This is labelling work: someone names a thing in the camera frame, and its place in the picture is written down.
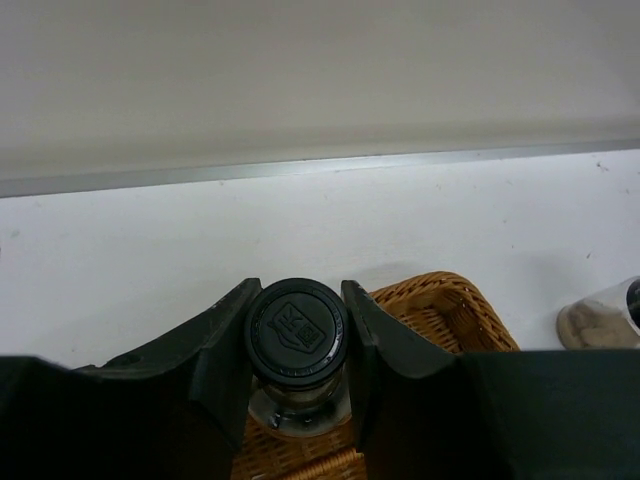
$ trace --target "basket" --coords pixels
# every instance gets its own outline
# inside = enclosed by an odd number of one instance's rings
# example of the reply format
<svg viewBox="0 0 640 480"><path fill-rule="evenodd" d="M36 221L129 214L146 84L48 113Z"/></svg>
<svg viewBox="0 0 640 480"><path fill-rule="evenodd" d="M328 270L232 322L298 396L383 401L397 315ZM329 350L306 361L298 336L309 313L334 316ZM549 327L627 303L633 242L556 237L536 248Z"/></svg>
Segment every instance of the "basket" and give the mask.
<svg viewBox="0 0 640 480"><path fill-rule="evenodd" d="M467 279L434 272L376 290L388 313L452 353L513 351L511 338L491 305ZM249 418L232 480L366 480L362 454L353 448L350 422L318 438L279 440Z"/></svg>

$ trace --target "gray metal trim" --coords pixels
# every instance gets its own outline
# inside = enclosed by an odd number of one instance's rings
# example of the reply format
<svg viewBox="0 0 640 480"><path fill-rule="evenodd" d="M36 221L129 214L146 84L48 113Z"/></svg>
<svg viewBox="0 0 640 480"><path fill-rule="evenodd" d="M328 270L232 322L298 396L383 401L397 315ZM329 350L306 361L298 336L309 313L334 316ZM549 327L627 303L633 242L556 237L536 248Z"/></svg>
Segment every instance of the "gray metal trim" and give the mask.
<svg viewBox="0 0 640 480"><path fill-rule="evenodd" d="M640 149L640 139L407 155L380 155L324 160L254 163L217 167L177 168L138 172L94 173L57 177L0 180L0 198L86 192L174 183L238 178L300 175L363 168L500 160Z"/></svg>

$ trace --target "black lid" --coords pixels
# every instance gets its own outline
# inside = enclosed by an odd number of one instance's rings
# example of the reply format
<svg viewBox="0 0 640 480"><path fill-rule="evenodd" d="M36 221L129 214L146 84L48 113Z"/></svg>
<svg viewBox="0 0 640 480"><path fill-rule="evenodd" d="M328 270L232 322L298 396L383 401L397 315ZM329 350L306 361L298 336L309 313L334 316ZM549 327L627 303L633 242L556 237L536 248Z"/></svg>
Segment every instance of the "black lid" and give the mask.
<svg viewBox="0 0 640 480"><path fill-rule="evenodd" d="M312 388L344 362L347 310L329 287L305 278L270 285L253 301L245 344L256 375L288 388Z"/></svg>
<svg viewBox="0 0 640 480"><path fill-rule="evenodd" d="M627 290L627 307L631 320L640 328L640 279L632 282Z"/></svg>

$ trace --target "bottle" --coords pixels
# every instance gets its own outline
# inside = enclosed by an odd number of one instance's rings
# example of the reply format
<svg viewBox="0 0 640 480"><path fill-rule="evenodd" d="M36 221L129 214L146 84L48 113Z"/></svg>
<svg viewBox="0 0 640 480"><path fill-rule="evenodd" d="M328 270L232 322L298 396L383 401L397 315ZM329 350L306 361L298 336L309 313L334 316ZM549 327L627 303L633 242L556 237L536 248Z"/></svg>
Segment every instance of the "bottle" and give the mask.
<svg viewBox="0 0 640 480"><path fill-rule="evenodd" d="M571 350L640 347L640 277L563 308L556 327Z"/></svg>
<svg viewBox="0 0 640 480"><path fill-rule="evenodd" d="M245 323L250 415L278 437L314 437L351 415L347 311L333 290L291 278L264 289Z"/></svg>

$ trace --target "shaker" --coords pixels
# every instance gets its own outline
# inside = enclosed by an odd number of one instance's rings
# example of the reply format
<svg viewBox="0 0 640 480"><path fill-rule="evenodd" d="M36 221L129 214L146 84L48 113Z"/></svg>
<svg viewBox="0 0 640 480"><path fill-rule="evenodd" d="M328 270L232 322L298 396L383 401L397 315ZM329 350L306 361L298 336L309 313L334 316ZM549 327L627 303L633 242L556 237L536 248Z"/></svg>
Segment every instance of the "shaker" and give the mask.
<svg viewBox="0 0 640 480"><path fill-rule="evenodd" d="M571 350L640 347L640 277L563 308L556 327Z"/></svg>
<svg viewBox="0 0 640 480"><path fill-rule="evenodd" d="M351 415L347 310L327 286L290 278L264 289L245 323L251 416L276 436L313 437Z"/></svg>

